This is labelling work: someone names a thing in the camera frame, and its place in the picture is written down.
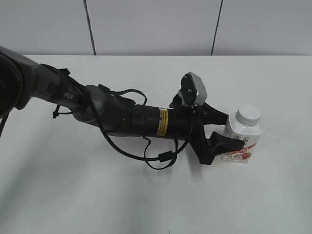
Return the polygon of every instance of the white table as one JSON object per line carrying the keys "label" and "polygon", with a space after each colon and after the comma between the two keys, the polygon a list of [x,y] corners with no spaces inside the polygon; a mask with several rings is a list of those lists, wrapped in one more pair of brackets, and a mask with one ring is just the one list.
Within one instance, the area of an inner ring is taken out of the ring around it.
{"label": "white table", "polygon": [[[142,90],[160,107],[193,71],[213,107],[257,106],[264,133],[249,164],[200,165],[188,147],[172,168],[154,171],[115,152],[97,128],[52,119],[55,105],[33,98],[11,113],[0,141],[0,233],[312,232],[312,57],[29,58],[67,67],[83,84]],[[146,144],[114,141],[137,155]],[[149,156],[168,149],[172,141],[153,139]]]}

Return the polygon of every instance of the bottle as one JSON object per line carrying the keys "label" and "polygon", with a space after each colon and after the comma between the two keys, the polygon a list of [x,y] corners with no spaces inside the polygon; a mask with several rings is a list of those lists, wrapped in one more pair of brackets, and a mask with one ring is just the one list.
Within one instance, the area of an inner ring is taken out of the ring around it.
{"label": "bottle", "polygon": [[240,151],[222,154],[221,161],[248,162],[262,134],[262,128],[259,123],[260,116],[261,113],[258,108],[252,105],[243,105],[236,113],[229,114],[223,135],[243,140],[245,145]]}

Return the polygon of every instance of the yellow label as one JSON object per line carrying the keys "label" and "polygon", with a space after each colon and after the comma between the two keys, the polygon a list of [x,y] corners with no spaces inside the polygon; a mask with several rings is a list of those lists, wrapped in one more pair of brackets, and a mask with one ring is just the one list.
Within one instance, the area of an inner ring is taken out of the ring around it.
{"label": "yellow label", "polygon": [[168,110],[164,108],[160,108],[160,120],[158,126],[158,136],[165,136],[168,128]]}

